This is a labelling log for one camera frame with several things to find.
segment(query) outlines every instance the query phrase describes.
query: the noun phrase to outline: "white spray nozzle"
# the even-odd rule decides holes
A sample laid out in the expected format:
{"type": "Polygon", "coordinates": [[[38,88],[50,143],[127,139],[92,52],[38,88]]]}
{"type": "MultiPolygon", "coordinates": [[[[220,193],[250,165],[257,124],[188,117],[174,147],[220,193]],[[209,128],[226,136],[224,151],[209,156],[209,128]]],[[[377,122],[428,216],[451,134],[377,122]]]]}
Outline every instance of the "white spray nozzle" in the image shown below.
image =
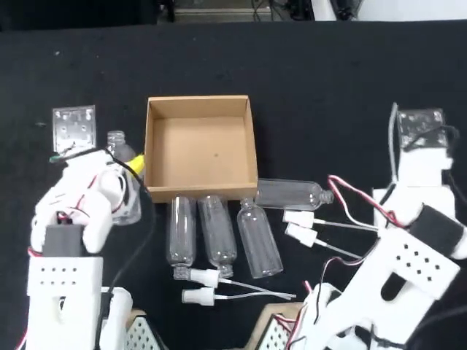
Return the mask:
{"type": "Polygon", "coordinates": [[[190,281],[198,282],[206,287],[217,288],[219,284],[219,270],[190,269],[190,281]]]}
{"type": "Polygon", "coordinates": [[[285,234],[298,239],[304,246],[311,248],[316,240],[318,232],[296,224],[289,224],[285,230],[285,234]]]}
{"type": "Polygon", "coordinates": [[[293,211],[284,210],[283,222],[289,222],[301,226],[303,228],[313,228],[314,212],[313,211],[293,211]]]}
{"type": "Polygon", "coordinates": [[[202,287],[198,289],[184,289],[182,303],[199,304],[202,306],[214,305],[214,288],[202,287]]]}

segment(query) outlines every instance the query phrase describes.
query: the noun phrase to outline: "black cloth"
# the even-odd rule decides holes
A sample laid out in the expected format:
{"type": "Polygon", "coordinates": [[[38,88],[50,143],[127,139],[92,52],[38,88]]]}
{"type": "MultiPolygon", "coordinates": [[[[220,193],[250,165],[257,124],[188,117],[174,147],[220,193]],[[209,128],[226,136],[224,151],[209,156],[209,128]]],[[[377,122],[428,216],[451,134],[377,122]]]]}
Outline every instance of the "black cloth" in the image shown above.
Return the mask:
{"type": "MultiPolygon", "coordinates": [[[[54,107],[95,104],[99,145],[106,132],[124,130],[143,150],[149,96],[248,94],[254,114],[261,177],[312,180],[337,174],[370,191],[390,181],[387,121],[393,101],[402,108],[442,107],[449,124],[467,135],[467,22],[272,23],[131,27],[0,34],[0,327],[2,349],[12,349],[26,327],[30,220],[35,203],[56,183],[52,152],[54,107]]],[[[467,142],[453,169],[467,190],[467,142]]],[[[352,213],[372,221],[371,208],[348,193],[352,213]]],[[[232,220],[239,204],[230,203],[232,220]]],[[[145,310],[170,349],[243,346],[272,297],[219,301],[213,308],[183,305],[183,287],[165,259],[165,207],[157,206],[157,235],[121,285],[145,310]]],[[[284,272],[250,278],[238,230],[234,278],[305,296],[332,253],[308,249],[284,235],[280,211],[268,211],[284,272]]],[[[317,216],[344,220],[339,204],[317,216]]],[[[467,222],[459,205],[458,219],[467,222]]],[[[147,229],[148,217],[115,228],[103,251],[108,284],[147,229]]],[[[201,230],[196,267],[207,268],[201,230]]],[[[374,239],[364,231],[320,228],[332,244],[363,254],[374,239]]],[[[332,265],[325,280],[344,288],[354,270],[332,265]]],[[[467,303],[461,271],[433,312],[467,303]]],[[[221,287],[219,293],[242,289],[221,287]]],[[[423,334],[424,349],[464,349],[465,317],[423,334]]]]}

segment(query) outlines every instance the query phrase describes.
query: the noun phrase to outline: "metal plate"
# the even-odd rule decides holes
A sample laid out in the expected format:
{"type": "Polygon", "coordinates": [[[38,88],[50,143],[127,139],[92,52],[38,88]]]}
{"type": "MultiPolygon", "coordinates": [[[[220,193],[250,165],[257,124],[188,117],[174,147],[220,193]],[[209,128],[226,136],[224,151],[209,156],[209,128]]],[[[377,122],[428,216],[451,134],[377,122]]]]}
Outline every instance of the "metal plate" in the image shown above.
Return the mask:
{"type": "MultiPolygon", "coordinates": [[[[441,109],[413,109],[398,111],[399,144],[405,148],[421,133],[444,125],[441,109]]],[[[447,147],[447,136],[443,130],[428,133],[411,146],[414,148],[447,147]]]]}
{"type": "Polygon", "coordinates": [[[96,147],[96,108],[78,106],[53,110],[53,150],[61,155],[96,147]]]}

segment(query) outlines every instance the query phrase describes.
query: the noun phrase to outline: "red wire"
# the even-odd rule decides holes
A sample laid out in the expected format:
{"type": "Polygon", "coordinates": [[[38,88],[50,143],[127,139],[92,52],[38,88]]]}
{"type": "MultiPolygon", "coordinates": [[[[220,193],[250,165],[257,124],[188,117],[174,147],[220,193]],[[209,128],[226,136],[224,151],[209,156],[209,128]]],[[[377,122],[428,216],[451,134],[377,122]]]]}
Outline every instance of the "red wire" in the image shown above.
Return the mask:
{"type": "Polygon", "coordinates": [[[340,179],[337,176],[329,175],[328,176],[329,187],[333,190],[334,194],[336,195],[336,197],[339,200],[339,202],[341,203],[341,205],[344,205],[342,203],[343,197],[340,195],[339,191],[337,190],[336,185],[333,183],[334,181],[337,182],[338,184],[340,184],[341,186],[344,186],[344,187],[348,188],[349,190],[353,191],[354,193],[357,193],[361,198],[364,199],[365,202],[371,204],[377,211],[379,211],[386,219],[391,221],[398,228],[404,228],[405,227],[405,225],[401,224],[396,219],[395,214],[394,214],[393,211],[385,211],[383,209],[383,207],[379,203],[377,203],[371,196],[364,193],[364,191],[353,187],[352,185],[346,183],[344,180],[340,179]]]}

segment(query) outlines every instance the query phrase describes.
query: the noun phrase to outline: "clear plastic bottle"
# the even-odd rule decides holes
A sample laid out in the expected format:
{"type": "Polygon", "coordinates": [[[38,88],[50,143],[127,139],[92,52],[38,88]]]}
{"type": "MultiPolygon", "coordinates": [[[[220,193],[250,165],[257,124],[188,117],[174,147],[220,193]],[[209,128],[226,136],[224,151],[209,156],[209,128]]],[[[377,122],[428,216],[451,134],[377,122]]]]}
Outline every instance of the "clear plastic bottle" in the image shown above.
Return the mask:
{"type": "Polygon", "coordinates": [[[218,195],[208,195],[198,204],[209,262],[220,271],[221,277],[232,277],[236,244],[225,202],[218,195]]]}
{"type": "Polygon", "coordinates": [[[167,232],[167,261],[174,279],[189,278],[188,268],[196,257],[196,202],[186,197],[172,200],[167,232]]]}
{"type": "Polygon", "coordinates": [[[240,205],[236,220],[251,276],[260,279],[281,272],[284,268],[266,213],[252,198],[242,199],[240,205]]]}
{"type": "MultiPolygon", "coordinates": [[[[107,133],[107,149],[112,155],[121,160],[122,162],[128,162],[136,157],[136,153],[128,144],[125,142],[125,133],[123,131],[109,131],[107,133]]],[[[136,197],[128,199],[128,210],[113,218],[115,225],[130,225],[138,222],[141,219],[141,203],[139,201],[139,184],[138,181],[133,178],[131,174],[127,174],[128,186],[133,186],[136,197]]]]}
{"type": "Polygon", "coordinates": [[[255,203],[264,208],[314,211],[334,200],[316,182],[259,179],[255,203]]]}

